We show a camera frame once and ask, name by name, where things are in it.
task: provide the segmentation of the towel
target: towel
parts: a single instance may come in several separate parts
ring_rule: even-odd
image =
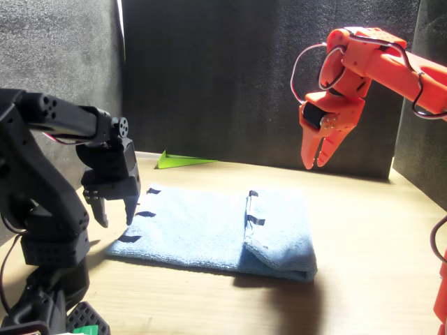
[[[316,274],[306,202],[291,190],[239,195],[153,184],[107,253],[303,282]]]

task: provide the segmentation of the green paper airplane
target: green paper airplane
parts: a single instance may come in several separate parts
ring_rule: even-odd
[[[178,155],[168,155],[166,150],[161,154],[159,158],[159,169],[176,168],[177,166],[195,165],[203,163],[217,162],[210,159],[188,157],[188,156],[178,156]]]

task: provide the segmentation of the black fabric wall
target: black fabric wall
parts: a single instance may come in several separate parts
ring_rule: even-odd
[[[414,54],[447,66],[446,18],[447,1],[421,0]],[[447,122],[413,116],[406,101],[393,167],[447,210]]]
[[[137,150],[302,169],[288,82],[340,27],[411,41],[418,0],[123,0],[124,115]],[[315,91],[323,50],[295,84]],[[402,98],[373,84],[358,127],[319,171],[387,178]]]
[[[114,0],[1,0],[0,87],[46,92],[118,115],[120,33]],[[35,136],[77,188],[84,165],[74,148]],[[0,242],[5,238],[0,224]]]

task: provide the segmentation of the white cable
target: white cable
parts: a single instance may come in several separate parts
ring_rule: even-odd
[[[346,47],[344,47],[344,45],[338,45],[337,47],[334,47],[326,56],[326,58],[324,59],[323,65],[321,66],[321,70],[320,70],[320,74],[318,75],[318,87],[320,87],[320,89],[322,89],[323,91],[328,91],[331,88],[333,88],[342,78],[344,75],[344,72],[346,71],[346,68],[344,66],[342,66],[342,71],[340,72],[340,74],[335,78],[335,80],[333,82],[331,82],[328,86],[323,86],[321,84],[321,74],[323,73],[323,68],[324,65],[326,64],[326,61],[328,60],[328,58],[335,53],[336,51],[340,51],[342,54],[345,53],[346,51]]]
[[[295,88],[293,87],[293,77],[295,76],[295,69],[296,66],[298,64],[298,60],[300,59],[300,57],[305,53],[308,52],[310,49],[314,49],[315,47],[325,47],[326,43],[319,43],[319,44],[315,44],[315,45],[311,45],[310,47],[307,47],[306,49],[304,49],[303,51],[301,51],[301,53],[298,55],[298,57],[296,57],[295,60],[295,64],[293,64],[293,70],[292,70],[292,77],[291,77],[291,90],[293,95],[295,96],[296,100],[298,100],[298,102],[300,104],[305,103],[303,100],[300,99],[300,97],[297,95]]]

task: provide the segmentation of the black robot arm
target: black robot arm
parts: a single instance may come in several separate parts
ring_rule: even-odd
[[[85,264],[89,216],[30,130],[43,131],[58,142],[75,141],[87,166],[81,181],[85,200],[95,219],[107,227],[104,199],[123,199],[130,224],[140,194],[128,129],[125,118],[112,118],[95,107],[0,89],[0,212],[5,224],[23,230],[25,262],[39,267],[27,279],[0,334],[19,334],[14,332],[37,324],[47,326],[49,334],[65,332],[66,309],[80,302],[89,286]]]

